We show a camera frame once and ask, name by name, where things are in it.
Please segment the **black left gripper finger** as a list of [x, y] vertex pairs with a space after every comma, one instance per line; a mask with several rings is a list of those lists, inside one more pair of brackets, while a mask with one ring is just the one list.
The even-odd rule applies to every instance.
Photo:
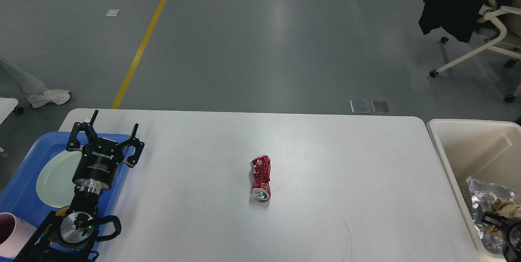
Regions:
[[124, 164], [128, 168], [134, 168], [138, 164], [145, 143], [138, 138], [137, 132], [138, 123], [135, 123], [129, 138], [110, 148], [112, 161], [116, 164]]
[[[101, 151], [102, 142], [94, 129], [94, 122], [99, 113], [95, 110], [88, 122], [75, 122], [66, 145], [66, 151]], [[82, 145], [78, 140], [78, 135], [83, 132], [88, 142]]]

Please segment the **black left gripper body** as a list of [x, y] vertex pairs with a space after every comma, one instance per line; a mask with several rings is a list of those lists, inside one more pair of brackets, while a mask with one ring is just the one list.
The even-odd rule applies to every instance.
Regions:
[[110, 190], [123, 158], [122, 147], [115, 140], [88, 143], [82, 148], [80, 162], [71, 180], [76, 186], [95, 184], [100, 191]]

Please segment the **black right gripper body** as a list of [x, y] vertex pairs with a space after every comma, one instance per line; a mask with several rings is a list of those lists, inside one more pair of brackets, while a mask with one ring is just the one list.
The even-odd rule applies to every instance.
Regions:
[[506, 245], [503, 248], [503, 256], [507, 262], [521, 261], [521, 223], [512, 221], [503, 230], [503, 238]]

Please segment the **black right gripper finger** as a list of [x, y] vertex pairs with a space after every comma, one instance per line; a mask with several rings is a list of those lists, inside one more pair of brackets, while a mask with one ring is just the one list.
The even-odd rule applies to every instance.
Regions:
[[482, 217], [482, 223], [486, 225], [495, 226], [500, 230], [507, 227], [508, 218], [503, 217], [493, 212], [485, 212]]

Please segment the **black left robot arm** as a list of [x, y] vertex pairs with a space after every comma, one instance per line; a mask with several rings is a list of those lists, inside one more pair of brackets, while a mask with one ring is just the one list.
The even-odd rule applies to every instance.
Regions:
[[95, 110], [89, 122], [76, 122], [71, 129], [67, 151], [80, 151], [81, 158], [72, 177], [74, 195], [65, 214], [51, 211], [28, 238], [15, 262], [94, 262], [96, 243], [121, 234], [120, 219], [99, 208], [102, 194], [109, 192], [122, 166], [135, 167], [145, 144], [137, 137], [138, 124], [121, 143], [101, 138], [94, 129]]

